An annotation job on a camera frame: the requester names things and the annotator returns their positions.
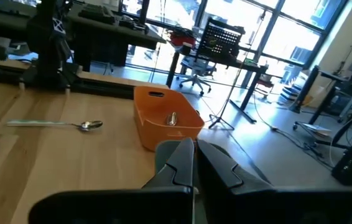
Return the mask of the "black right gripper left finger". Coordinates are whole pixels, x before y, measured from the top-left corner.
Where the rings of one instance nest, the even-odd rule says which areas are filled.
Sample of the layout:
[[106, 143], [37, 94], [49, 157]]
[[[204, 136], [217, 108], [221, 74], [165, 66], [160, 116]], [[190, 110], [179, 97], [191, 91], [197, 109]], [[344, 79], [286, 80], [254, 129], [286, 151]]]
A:
[[179, 141], [162, 168], [140, 189], [59, 192], [36, 202], [28, 222], [191, 223], [194, 142]]

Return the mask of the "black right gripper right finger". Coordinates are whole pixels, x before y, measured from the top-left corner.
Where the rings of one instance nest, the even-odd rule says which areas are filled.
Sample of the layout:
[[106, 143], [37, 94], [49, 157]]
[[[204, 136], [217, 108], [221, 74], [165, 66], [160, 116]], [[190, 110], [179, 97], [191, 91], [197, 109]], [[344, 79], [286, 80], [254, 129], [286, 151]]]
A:
[[352, 223], [352, 189], [275, 187], [204, 140], [197, 167], [209, 223]]

